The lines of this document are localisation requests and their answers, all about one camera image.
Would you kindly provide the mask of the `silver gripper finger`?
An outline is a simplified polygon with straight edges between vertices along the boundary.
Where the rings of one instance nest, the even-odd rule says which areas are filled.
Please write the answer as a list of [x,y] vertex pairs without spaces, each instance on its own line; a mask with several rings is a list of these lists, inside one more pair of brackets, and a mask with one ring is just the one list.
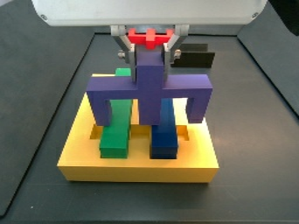
[[111,36],[114,37],[120,50],[118,57],[126,61],[131,68],[131,79],[136,82],[136,45],[127,36],[127,27],[124,25],[111,25]]
[[164,70],[163,70],[163,79],[168,78],[168,70],[174,60],[180,56],[175,51],[179,49],[183,41],[188,37],[190,26],[187,24],[178,24],[174,27],[174,34],[167,43],[163,44],[163,62],[164,62]]

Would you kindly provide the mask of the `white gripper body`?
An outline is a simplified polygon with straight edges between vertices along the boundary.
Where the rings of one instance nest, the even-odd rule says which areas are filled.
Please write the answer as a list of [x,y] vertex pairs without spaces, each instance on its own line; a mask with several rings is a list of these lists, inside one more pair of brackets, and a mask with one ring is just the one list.
[[51,26],[246,25],[267,0],[32,0]]

